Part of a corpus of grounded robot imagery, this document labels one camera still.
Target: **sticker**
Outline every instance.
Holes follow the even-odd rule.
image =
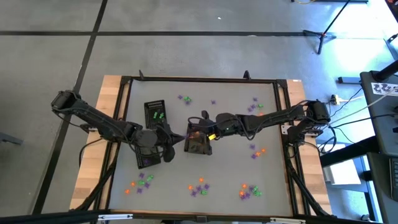
[[[398,85],[391,83],[371,83],[373,94],[385,95]],[[398,96],[398,88],[396,88],[389,96]]]

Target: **gray tabletop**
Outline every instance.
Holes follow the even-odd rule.
[[[189,96],[191,105],[185,105],[178,95]],[[207,110],[210,119],[219,113],[249,114],[248,107],[256,102],[265,107],[252,114],[276,111],[272,85],[245,83],[132,83],[127,120],[145,125],[144,103],[165,100],[167,121],[173,132],[184,135],[187,118],[200,116]],[[184,141],[174,145],[175,158],[170,163],[139,170],[136,156],[122,144],[114,174],[109,208],[116,210],[145,210],[167,213],[218,213],[226,215],[281,215],[291,216],[285,183],[280,133],[277,126],[263,129],[253,141],[241,136],[228,136],[211,142],[213,155],[190,154],[183,151]],[[267,152],[252,159],[253,153],[266,148]],[[137,194],[132,181],[139,173],[153,175],[150,187]],[[189,185],[208,184],[208,195],[192,197]],[[261,197],[251,195],[241,200],[241,185],[256,185]]]
[[[398,223],[398,202],[391,199],[389,158],[367,153],[383,223]]]
[[[377,83],[369,72],[361,73],[361,81],[363,91],[368,104],[376,101],[382,95],[374,94],[374,85]],[[391,76],[385,83],[398,84],[398,77]],[[379,83],[377,91],[386,92],[382,89],[382,84]],[[374,106],[369,107],[369,113],[371,116],[377,116],[382,114],[392,114],[394,107],[398,106],[398,96],[387,96],[383,100],[379,101]],[[392,129],[398,127],[398,120],[386,116],[381,118],[372,119],[374,133],[376,134],[377,141],[382,153],[389,156],[398,156],[398,134],[393,133]]]

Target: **desk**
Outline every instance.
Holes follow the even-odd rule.
[[[96,105],[96,108],[103,113],[109,116],[115,115],[117,118],[122,118],[125,114],[126,99],[128,98],[129,92],[129,85],[126,85],[126,83],[123,84],[121,81],[123,81],[123,78],[120,76],[105,76]],[[289,90],[291,105],[294,105],[305,99],[303,85],[300,80],[287,80],[286,84]],[[279,93],[280,102],[283,109],[283,107],[285,107],[285,99],[282,88],[279,88]],[[118,96],[120,98],[120,104],[116,106]],[[98,138],[98,133],[90,133],[88,136],[88,142]],[[306,138],[306,141],[315,143],[315,140],[312,138]],[[112,144],[110,146],[110,153],[108,155],[105,154],[106,146],[107,144],[104,141],[100,141],[97,144],[93,144],[85,149],[70,208],[75,208],[79,206],[82,201],[84,201],[84,198],[97,184],[101,171],[103,170],[104,161],[109,162],[109,160],[113,158],[117,144]],[[307,188],[317,202],[320,203],[323,209],[328,213],[331,213],[318,152],[311,146],[301,146],[300,155],[303,176]],[[97,202],[98,208],[106,208],[107,202],[109,203],[110,183],[111,180],[108,181],[108,184],[104,188],[101,195],[101,200]],[[295,186],[295,196],[297,198],[298,213],[304,214],[303,200],[297,186]]]
[[[377,83],[372,77],[371,72],[361,73],[361,85],[368,104],[376,101],[382,95],[374,94],[374,86],[371,83]],[[398,84],[398,77],[391,76],[385,83]],[[398,97],[387,96],[376,105],[369,108],[371,116],[382,114],[392,114],[395,106],[398,105]],[[377,201],[384,223],[398,223],[398,202],[390,198],[390,177],[389,177],[389,161],[386,156],[398,156],[398,143],[396,141],[397,134],[392,129],[398,126],[396,119],[390,116],[372,119],[375,136],[364,139],[358,144],[352,144],[338,151],[321,156],[322,166],[330,166],[338,162],[348,159],[354,159],[359,156],[367,155],[371,170],[365,171],[364,179],[368,185],[369,180],[373,180]],[[369,198],[369,192],[365,191],[368,203],[369,214],[372,220],[375,220],[373,199]]]

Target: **tripod stand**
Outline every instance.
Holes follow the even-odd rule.
[[[314,32],[314,31],[309,31],[309,30],[303,30],[304,35],[310,34],[312,36],[316,36],[319,38],[319,47],[318,47],[318,54],[321,54],[322,51],[322,45],[323,45],[323,39],[325,38],[329,38],[329,39],[335,39],[337,38],[337,36],[335,35],[327,35],[326,33],[328,32],[328,30],[330,29],[331,25],[333,25],[333,23],[336,21],[337,17],[341,14],[341,12],[343,12],[344,8],[348,5],[348,3],[351,0],[347,0],[346,4],[344,4],[344,6],[340,9],[340,12],[338,12],[338,14],[336,15],[336,17],[332,20],[332,22],[329,24],[328,28],[326,28],[326,30],[323,33],[320,32]]]

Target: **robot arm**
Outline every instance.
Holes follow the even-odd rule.
[[[83,101],[80,95],[66,90],[60,91],[51,102],[52,111],[56,114],[75,115],[96,127],[105,140],[111,142],[125,142],[134,150],[133,146],[163,148],[165,162],[170,162],[175,155],[173,145],[184,140],[183,136],[171,131],[167,123],[159,123],[156,129],[142,129],[142,126],[133,122],[116,121],[110,116],[93,108]]]

